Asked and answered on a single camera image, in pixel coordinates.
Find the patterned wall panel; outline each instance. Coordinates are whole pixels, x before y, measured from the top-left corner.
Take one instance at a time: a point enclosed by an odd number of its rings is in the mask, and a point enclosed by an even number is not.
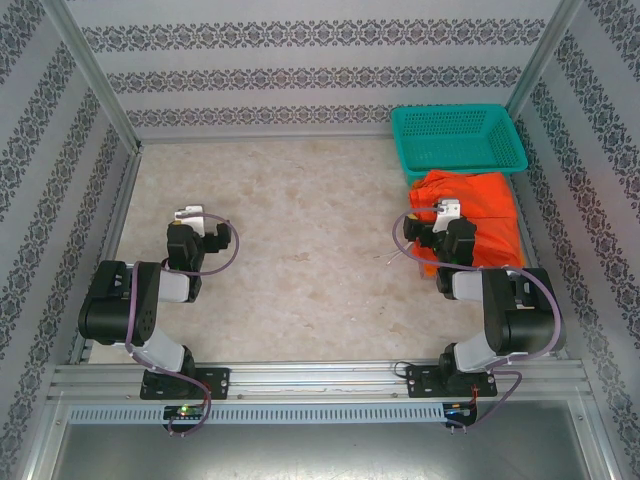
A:
[[[107,236],[129,152],[37,0],[0,35],[0,479],[28,451]]]
[[[583,3],[517,122],[515,180],[624,478],[640,477],[637,26],[632,2]]]
[[[398,105],[504,104],[557,4],[68,2],[143,139],[390,133]]]

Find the orange cloth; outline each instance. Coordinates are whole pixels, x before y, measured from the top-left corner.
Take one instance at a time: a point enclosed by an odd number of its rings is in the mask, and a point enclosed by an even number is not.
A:
[[[499,267],[524,266],[520,246],[518,214],[511,190],[501,173],[458,174],[432,170],[415,182],[409,192],[411,208],[433,207],[441,198],[460,200],[461,214],[478,228],[473,249],[473,265]],[[433,223],[435,212],[418,213],[423,222]],[[430,248],[416,245],[413,253],[427,260],[437,260]],[[428,275],[436,267],[424,265]]]

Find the enclosure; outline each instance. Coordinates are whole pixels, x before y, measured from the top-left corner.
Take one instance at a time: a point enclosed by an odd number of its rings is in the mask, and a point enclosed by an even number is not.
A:
[[[3,1],[2,478],[638,477],[637,8]],[[391,112],[440,104],[506,107],[526,263],[567,330],[496,369],[524,380],[466,436],[395,374],[484,328],[482,304],[392,258]],[[144,369],[77,330],[99,262],[160,262],[186,205],[240,237],[196,302],[158,306],[199,366],[231,371],[199,440],[165,438],[180,402],[141,400]]]

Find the marble floor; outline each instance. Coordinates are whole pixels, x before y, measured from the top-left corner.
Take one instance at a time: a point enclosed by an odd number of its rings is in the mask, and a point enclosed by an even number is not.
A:
[[[117,258],[160,261],[173,211],[203,204],[238,229],[238,258],[157,319],[196,361],[435,358],[482,328],[482,309],[446,300],[406,257],[375,258],[395,250],[407,192],[392,140],[151,145]],[[129,357],[94,344],[90,361]]]

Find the plastic basket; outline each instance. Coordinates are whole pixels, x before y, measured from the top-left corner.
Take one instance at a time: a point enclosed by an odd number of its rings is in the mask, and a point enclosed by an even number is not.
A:
[[[409,185],[433,169],[513,173],[528,165],[501,105],[400,107],[391,112],[391,123]]]

